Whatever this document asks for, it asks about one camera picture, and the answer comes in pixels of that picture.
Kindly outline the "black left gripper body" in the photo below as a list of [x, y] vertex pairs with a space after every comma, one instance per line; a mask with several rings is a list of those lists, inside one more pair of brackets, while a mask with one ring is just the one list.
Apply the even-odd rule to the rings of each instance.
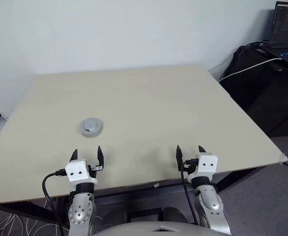
[[89, 172], [90, 177], [96, 178], [97, 172], [102, 171], [104, 169], [104, 164], [100, 163], [99, 165], [96, 165], [93, 167], [91, 165], [87, 165], [87, 167], [88, 167], [88, 172]]

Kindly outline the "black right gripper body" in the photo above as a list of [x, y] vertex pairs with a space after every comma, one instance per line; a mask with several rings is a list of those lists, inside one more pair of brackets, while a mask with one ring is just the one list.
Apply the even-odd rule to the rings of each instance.
[[194, 158], [194, 159], [186, 160], [182, 165], [183, 172], [192, 174], [196, 170], [197, 166], [198, 166], [198, 159]]

